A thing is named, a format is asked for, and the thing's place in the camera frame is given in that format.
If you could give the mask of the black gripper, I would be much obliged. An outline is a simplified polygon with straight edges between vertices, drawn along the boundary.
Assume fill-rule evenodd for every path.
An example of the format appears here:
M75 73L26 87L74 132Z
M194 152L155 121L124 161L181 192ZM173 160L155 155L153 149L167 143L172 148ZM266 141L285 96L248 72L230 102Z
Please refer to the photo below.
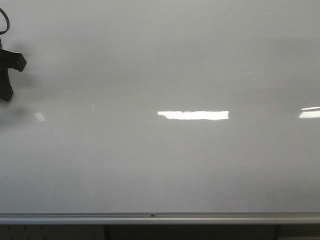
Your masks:
M21 53L10 52L3 49L0 43L0 99L9 102L13 96L13 88L10 82L9 69L22 72L27 64Z

